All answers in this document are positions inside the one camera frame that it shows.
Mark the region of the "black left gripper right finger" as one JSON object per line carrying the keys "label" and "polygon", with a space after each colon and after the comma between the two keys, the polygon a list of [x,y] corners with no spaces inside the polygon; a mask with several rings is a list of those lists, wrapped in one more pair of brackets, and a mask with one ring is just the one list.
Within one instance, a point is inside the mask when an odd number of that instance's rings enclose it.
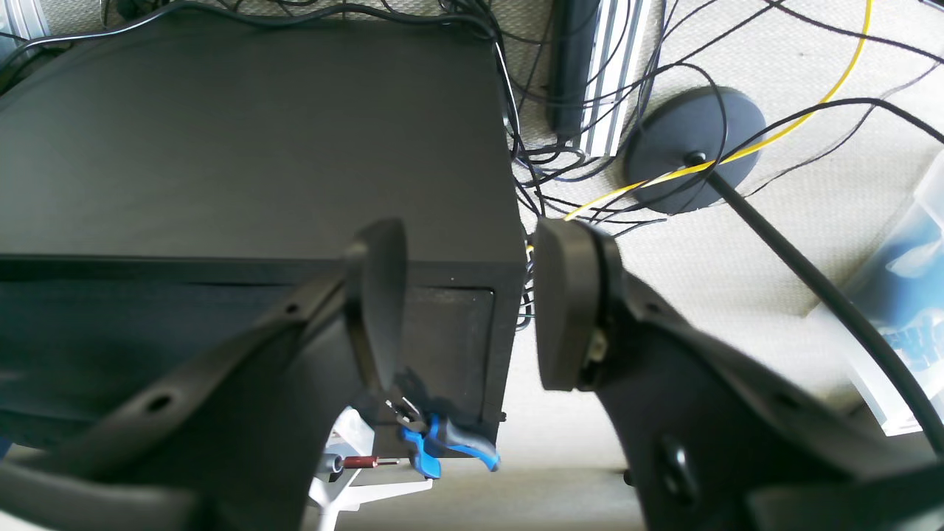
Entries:
{"label": "black left gripper right finger", "polygon": [[695,328],[607,233],[544,218],[532,244],[541,383],[599,399],[648,529],[942,528],[941,462]]}

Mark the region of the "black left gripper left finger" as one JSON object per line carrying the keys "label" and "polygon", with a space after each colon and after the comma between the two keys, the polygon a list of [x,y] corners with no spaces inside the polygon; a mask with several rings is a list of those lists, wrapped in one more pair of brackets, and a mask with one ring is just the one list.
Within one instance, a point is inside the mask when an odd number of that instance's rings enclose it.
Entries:
{"label": "black left gripper left finger", "polygon": [[404,222],[58,449],[2,465],[2,512],[48,530],[297,530],[337,417],[399,366]]}

